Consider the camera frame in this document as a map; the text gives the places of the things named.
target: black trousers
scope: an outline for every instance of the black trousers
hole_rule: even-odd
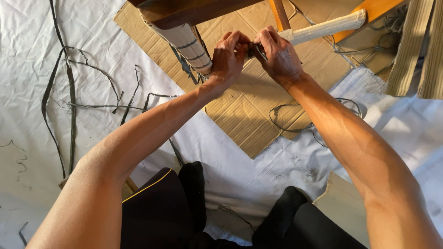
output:
[[[204,178],[200,162],[183,166],[179,175],[163,168],[122,203],[120,247],[243,248],[203,232],[206,224]],[[296,212],[284,237],[272,248],[366,248],[310,203]]]

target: white drop cloth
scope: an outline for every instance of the white drop cloth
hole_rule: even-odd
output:
[[[127,104],[136,86],[134,65],[140,66],[140,88],[134,106],[142,107],[149,92],[184,92],[112,21],[124,0],[57,0],[56,13],[66,45],[87,51],[89,63],[108,72],[125,91]],[[41,99],[61,49],[47,0],[0,0],[0,248],[22,248],[56,200],[62,180],[57,151],[43,122]],[[82,58],[76,52],[76,60]],[[77,101],[116,103],[108,80],[99,72],[74,65]],[[443,234],[443,101],[396,98],[382,93],[385,84],[366,68],[355,69],[330,92],[367,107],[365,121],[400,154],[422,186],[429,213]],[[152,98],[149,107],[167,101]],[[66,67],[60,63],[48,115],[68,164],[70,115]],[[123,109],[78,108],[75,158],[117,128]],[[131,110],[129,118],[140,114]],[[349,180],[327,148],[310,130],[289,141],[278,137],[256,159],[250,159],[203,111],[174,136],[187,162],[201,161],[208,209],[230,206],[257,227],[286,186],[302,189],[314,199],[326,185],[330,170]],[[131,175],[140,186],[163,167],[179,166],[169,143],[144,160]],[[206,231],[249,245],[251,229],[222,211],[208,211]]]

